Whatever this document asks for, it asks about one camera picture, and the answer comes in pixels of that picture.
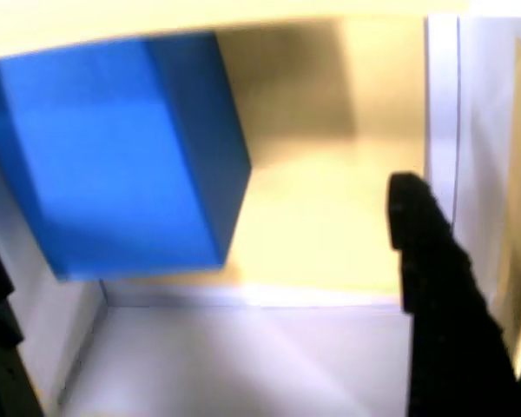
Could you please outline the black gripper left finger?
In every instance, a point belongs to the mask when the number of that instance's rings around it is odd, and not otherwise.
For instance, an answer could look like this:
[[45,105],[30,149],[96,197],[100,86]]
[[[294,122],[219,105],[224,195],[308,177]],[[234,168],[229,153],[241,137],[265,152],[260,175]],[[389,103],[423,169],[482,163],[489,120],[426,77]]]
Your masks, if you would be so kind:
[[42,416],[43,409],[18,352],[23,333],[8,301],[14,290],[0,260],[0,417]]

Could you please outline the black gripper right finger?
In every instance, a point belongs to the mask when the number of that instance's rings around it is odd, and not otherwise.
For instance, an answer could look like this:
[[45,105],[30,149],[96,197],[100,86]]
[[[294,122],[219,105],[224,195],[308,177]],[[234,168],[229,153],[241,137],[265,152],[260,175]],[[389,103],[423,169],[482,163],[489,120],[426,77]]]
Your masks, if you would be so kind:
[[412,317],[409,416],[521,416],[503,332],[428,184],[410,172],[387,187],[402,309]]

